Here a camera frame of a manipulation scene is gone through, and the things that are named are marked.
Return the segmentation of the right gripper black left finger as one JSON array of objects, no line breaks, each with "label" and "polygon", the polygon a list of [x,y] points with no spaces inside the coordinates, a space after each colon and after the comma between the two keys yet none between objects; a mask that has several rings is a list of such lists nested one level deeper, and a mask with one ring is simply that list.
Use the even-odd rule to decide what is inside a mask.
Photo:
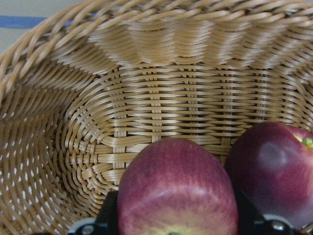
[{"label": "right gripper black left finger", "polygon": [[118,191],[111,191],[106,196],[95,220],[95,235],[118,235],[117,223]]}]

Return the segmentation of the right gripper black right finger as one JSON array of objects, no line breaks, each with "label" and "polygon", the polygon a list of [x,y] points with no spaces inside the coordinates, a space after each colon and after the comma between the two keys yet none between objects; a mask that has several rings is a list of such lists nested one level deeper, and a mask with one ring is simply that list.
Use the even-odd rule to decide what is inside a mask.
[{"label": "right gripper black right finger", "polygon": [[242,190],[235,190],[239,213],[238,229],[240,235],[262,235],[265,218]]}]

